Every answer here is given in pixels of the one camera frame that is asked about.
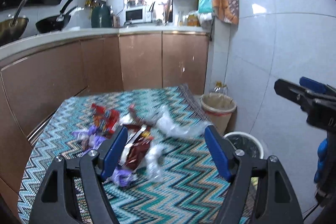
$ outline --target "white countertop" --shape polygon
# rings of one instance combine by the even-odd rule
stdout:
[[[95,35],[107,34],[127,34],[127,33],[147,33],[147,32],[161,32],[161,31],[181,31],[181,32],[207,32],[202,27],[190,26],[137,26],[129,28],[90,28],[79,30],[64,30],[56,31],[46,34],[38,34],[32,37],[26,37],[15,42],[11,42],[0,47],[0,60],[7,58],[18,52],[28,50],[30,48],[38,47],[56,41],[68,40],[79,37],[89,37]]]

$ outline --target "blue glove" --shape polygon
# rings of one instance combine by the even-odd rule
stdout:
[[[317,161],[317,171],[314,176],[315,183],[318,183],[322,176],[322,171],[325,166],[325,159],[327,155],[327,148],[328,148],[328,142],[327,139],[324,139],[323,142],[320,144],[319,148],[317,149],[317,156],[319,157],[319,160]]]

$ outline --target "zigzag patterned tablecloth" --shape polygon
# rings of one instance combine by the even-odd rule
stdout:
[[[66,159],[81,155],[81,146],[71,132],[92,124],[93,102],[116,109],[121,116],[127,114],[131,103],[135,103],[139,116],[143,117],[166,104],[174,121],[181,125],[207,119],[185,85],[65,100],[46,126],[26,165],[18,200],[19,216],[24,224],[29,222],[35,196],[53,158],[60,154]],[[156,143],[165,145],[164,182],[149,182],[144,169],[129,189],[105,183],[104,189],[118,220],[121,224],[211,223],[229,184],[219,177],[204,138],[165,138],[155,128],[151,133]],[[92,223],[79,179],[76,180],[76,189],[83,222]],[[252,206],[253,198],[249,194],[241,224],[247,221]]]

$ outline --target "blue gripper pad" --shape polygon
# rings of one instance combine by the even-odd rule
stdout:
[[[226,181],[232,182],[233,176],[229,170],[229,161],[225,156],[220,144],[214,134],[218,134],[213,127],[207,127],[204,132],[204,139],[210,151],[211,157],[216,165],[218,173]]]
[[[327,89],[324,84],[316,82],[312,79],[306,78],[306,77],[301,77],[300,78],[300,85],[312,90],[315,93],[321,93],[321,94],[326,94]]]
[[[127,142],[127,137],[127,128],[123,127],[104,158],[104,169],[100,175],[103,181],[112,176],[113,171],[117,167],[121,153],[123,152]]]

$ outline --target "metal screw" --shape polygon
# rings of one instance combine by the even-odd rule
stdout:
[[[269,157],[269,160],[270,160],[271,162],[277,162],[277,161],[278,161],[278,157],[277,157],[277,156],[270,156],[270,157]]]
[[[61,162],[62,160],[63,160],[62,156],[57,156],[57,157],[55,158],[55,161],[56,161],[56,162]]]
[[[237,150],[235,151],[235,154],[236,154],[237,156],[244,156],[244,155],[245,155],[245,152],[244,152],[244,150],[237,149]]]
[[[96,156],[98,154],[98,151],[97,150],[90,150],[89,151],[89,156],[90,157],[94,157],[94,156]]]

